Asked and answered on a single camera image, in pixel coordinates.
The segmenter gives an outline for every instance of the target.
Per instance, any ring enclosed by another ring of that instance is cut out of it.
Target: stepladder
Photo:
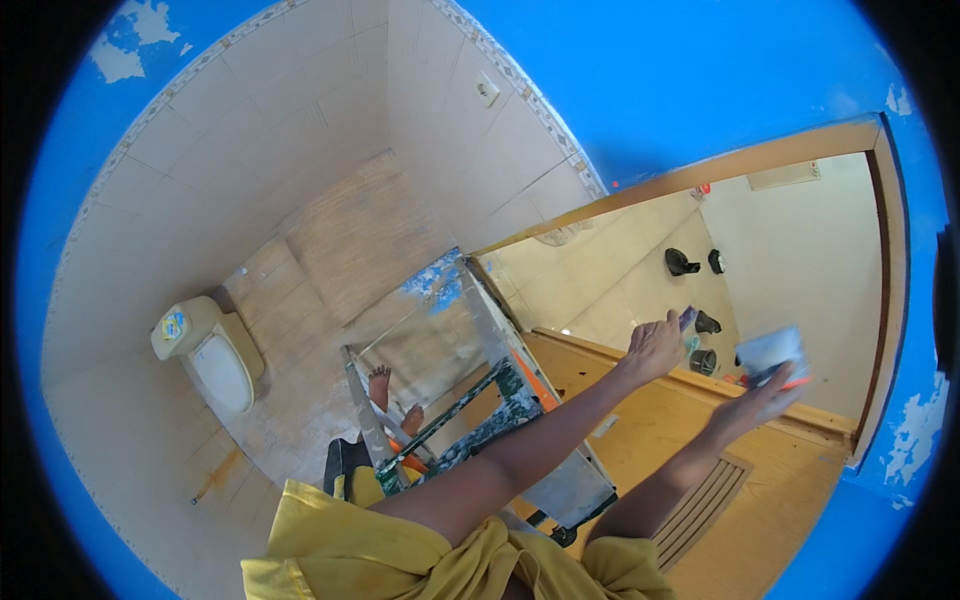
[[[417,435],[404,434],[396,426],[398,415],[384,413],[372,404],[357,370],[358,358],[384,336],[363,348],[341,348],[350,397],[370,454],[374,477],[385,495],[400,493],[456,467],[486,444],[510,434],[562,403],[514,323],[486,287],[475,263],[469,263],[463,257],[456,259],[437,282],[434,293],[443,286],[457,286],[467,302],[489,370],[449,408],[423,426]],[[424,443],[457,418],[491,385],[499,392],[499,406],[439,456],[427,449]],[[401,464],[407,457],[414,457],[424,465],[425,473],[413,481]],[[589,443],[584,441],[521,498],[537,510],[524,521],[506,508],[501,515],[508,526],[536,528],[550,518],[556,523],[550,537],[561,546],[568,546],[576,540],[578,528],[602,514],[616,501],[617,495],[610,476]]]

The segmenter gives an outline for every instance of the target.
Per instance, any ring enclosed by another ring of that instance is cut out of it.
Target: toilet lid
[[[218,404],[235,413],[250,408],[253,390],[247,370],[222,336],[214,335],[194,351],[193,368]]]

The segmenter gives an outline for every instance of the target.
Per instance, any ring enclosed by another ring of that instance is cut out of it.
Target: wooden door frame
[[[848,466],[856,468],[873,440],[893,387],[907,304],[909,254],[904,193],[896,151],[883,115],[871,114],[853,121],[825,125],[708,158],[571,210],[471,255],[492,252],[556,228],[690,189],[704,182],[857,152],[866,155],[874,185],[882,283],[874,370],[863,413],[852,440],[852,455],[848,459]]]

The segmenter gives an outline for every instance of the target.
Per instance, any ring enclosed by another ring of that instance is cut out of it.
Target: yellow shirt
[[[355,473],[355,489],[360,480]],[[537,600],[674,599],[656,560],[649,540],[600,538],[578,562],[547,536],[510,531],[495,516],[452,548],[428,527],[288,480],[267,556],[241,565],[250,599],[500,600],[512,573]]]

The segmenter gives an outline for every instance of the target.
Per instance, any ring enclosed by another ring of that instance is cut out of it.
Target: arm
[[[671,310],[666,321],[637,327],[627,355],[570,401],[370,510],[425,525],[457,546],[485,518],[556,468],[625,397],[667,374],[682,357],[678,317]]]
[[[709,475],[725,447],[800,397],[800,388],[779,392],[792,371],[784,365],[766,385],[719,406],[692,442],[600,517],[588,543],[605,536],[652,538],[684,494]]]

